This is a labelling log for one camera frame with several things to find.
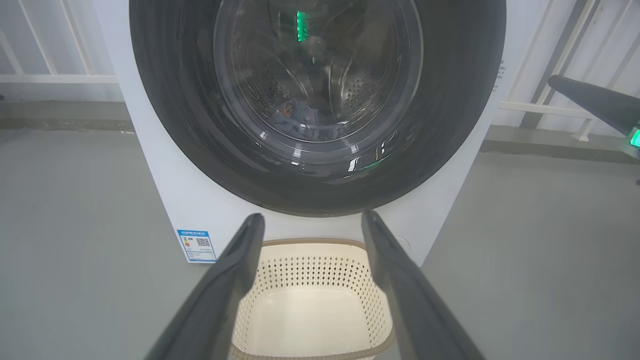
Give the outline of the blue bear print garment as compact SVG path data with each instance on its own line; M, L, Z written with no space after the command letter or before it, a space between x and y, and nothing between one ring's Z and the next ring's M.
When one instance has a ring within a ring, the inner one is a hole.
M324 120L325 117L317 109L309 107L306 100L292 98L279 105L269 124L300 141L328 142L345 136L344 123L325 124Z

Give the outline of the steel washing machine drum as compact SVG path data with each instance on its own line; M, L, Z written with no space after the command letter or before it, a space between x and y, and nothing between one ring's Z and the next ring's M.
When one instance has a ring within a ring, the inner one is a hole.
M325 125L344 124L338 140L358 132L377 116L398 77L397 6L393 0L238 0L231 63L243 107L279 132L269 124L279 105L302 100Z

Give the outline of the white metal railing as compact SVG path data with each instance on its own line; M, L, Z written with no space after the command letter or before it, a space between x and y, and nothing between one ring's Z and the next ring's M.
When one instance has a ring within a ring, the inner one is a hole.
M525 52L494 125L569 133L587 142L620 133L547 84L564 76L640 98L640 0L522 0L532 6Z
M0 0L0 84L118 84L92 0Z

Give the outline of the black round glass washer door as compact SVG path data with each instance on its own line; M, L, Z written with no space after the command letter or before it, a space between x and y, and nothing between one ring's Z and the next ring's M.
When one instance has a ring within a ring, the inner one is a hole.
M505 46L507 0L393 2L393 91L334 141L292 139L247 112L232 60L238 0L130 0L132 49L158 120L213 182L282 214L357 214L414 191L459 150Z

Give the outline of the cream perforated laundry basket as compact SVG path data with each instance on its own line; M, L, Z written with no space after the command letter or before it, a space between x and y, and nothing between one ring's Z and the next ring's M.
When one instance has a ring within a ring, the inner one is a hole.
M238 304L236 360L373 360L396 339L365 244L339 238L263 243Z

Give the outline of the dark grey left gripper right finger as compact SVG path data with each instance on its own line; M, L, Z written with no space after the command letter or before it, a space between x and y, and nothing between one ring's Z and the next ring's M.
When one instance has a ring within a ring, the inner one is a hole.
M401 360L486 360L374 210L361 228L371 276L386 294Z

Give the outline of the blue energy label sticker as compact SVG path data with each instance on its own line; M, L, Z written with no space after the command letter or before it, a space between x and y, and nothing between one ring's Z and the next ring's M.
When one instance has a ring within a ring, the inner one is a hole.
M215 264L217 255L208 231L176 230L185 257L190 264Z

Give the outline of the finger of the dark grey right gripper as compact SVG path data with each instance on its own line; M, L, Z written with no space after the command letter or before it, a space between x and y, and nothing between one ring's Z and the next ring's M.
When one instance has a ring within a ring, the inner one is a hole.
M640 98L560 75L547 84L625 136L640 130Z

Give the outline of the white front-load washing machine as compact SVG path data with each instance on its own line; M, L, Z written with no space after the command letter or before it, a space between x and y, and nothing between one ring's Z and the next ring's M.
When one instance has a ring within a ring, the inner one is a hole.
M153 109L138 71L130 29L130 0L91 0L103 32L120 91L160 194L174 234L207 231L219 257L237 227L250 214L262 214L266 240L292 238L362 241L362 212L375 210L396 237L410 243L410 258L421 264L450 214L478 153L483 132L496 114L502 91L491 92L487 106L466 140L432 177L408 194L375 208L342 216L310 217L254 205L212 181L180 150ZM514 54L509 43L514 15L522 0L507 0L501 60Z

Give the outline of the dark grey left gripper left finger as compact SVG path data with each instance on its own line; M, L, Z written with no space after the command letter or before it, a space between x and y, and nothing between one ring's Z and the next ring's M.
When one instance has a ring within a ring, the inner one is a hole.
M227 360L239 303L256 278L264 234L263 215L250 214L145 360Z

